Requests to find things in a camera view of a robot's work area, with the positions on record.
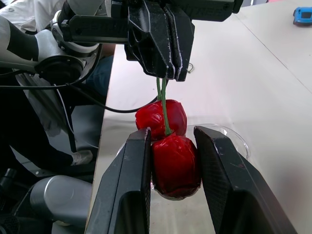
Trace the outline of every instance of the sneaker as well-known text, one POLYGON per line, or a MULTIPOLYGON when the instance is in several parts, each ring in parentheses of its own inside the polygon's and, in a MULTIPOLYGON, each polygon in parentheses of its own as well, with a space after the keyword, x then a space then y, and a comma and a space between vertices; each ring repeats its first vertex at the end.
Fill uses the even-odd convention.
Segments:
POLYGON ((73 163, 71 166, 88 164, 93 159, 93 154, 90 150, 80 150, 72 154, 73 163))

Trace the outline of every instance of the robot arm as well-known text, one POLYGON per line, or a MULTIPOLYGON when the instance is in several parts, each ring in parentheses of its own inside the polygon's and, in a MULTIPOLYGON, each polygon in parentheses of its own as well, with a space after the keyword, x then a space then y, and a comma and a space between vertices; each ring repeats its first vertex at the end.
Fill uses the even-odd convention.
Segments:
POLYGON ((77 80, 94 62, 98 43, 125 44, 146 74, 184 81, 192 20, 224 21, 243 0, 111 0, 111 18, 94 16, 103 0, 66 0, 51 30, 34 36, 0 17, 0 66, 36 72, 53 83, 77 80))
POLYGON ((94 62, 98 44, 76 45, 75 54, 60 46, 50 30, 36 35, 21 32, 0 16, 0 66, 39 73, 52 83, 77 80, 88 63, 94 62))

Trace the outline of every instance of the blue toy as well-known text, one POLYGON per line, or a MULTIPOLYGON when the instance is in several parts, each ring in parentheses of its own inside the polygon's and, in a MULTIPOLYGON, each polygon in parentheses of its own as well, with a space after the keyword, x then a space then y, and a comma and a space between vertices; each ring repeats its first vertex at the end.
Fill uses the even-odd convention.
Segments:
POLYGON ((298 7, 293 12, 293 24, 311 25, 312 24, 312 7, 298 7))

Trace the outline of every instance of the green stem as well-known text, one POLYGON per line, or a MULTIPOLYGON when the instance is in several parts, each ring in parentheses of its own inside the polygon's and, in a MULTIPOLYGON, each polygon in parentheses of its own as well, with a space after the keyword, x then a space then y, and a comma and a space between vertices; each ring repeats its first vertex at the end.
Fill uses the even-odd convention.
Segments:
POLYGON ((169 127, 167 108, 166 108, 166 79, 162 79, 161 102, 162 102, 162 111, 164 113, 164 119, 165 119, 165 135, 169 136, 172 132, 169 127))
POLYGON ((156 82, 157 82, 157 100, 160 101, 161 100, 161 89, 160 89, 160 78, 159 77, 156 78, 156 82))

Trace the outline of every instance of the plastic container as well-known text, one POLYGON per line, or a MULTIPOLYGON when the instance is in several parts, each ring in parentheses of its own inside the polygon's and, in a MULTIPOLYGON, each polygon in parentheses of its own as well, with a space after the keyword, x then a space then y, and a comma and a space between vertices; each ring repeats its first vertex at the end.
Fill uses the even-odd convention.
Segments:
MULTIPOLYGON (((196 144, 193 134, 195 125, 187 128, 186 137, 196 144)), ((235 131, 217 124, 197 124, 229 137, 236 150, 246 159, 250 150, 244 139, 235 131)), ((150 234, 215 234, 205 193, 200 188, 197 193, 182 201, 170 201, 153 190, 151 184, 150 234)))

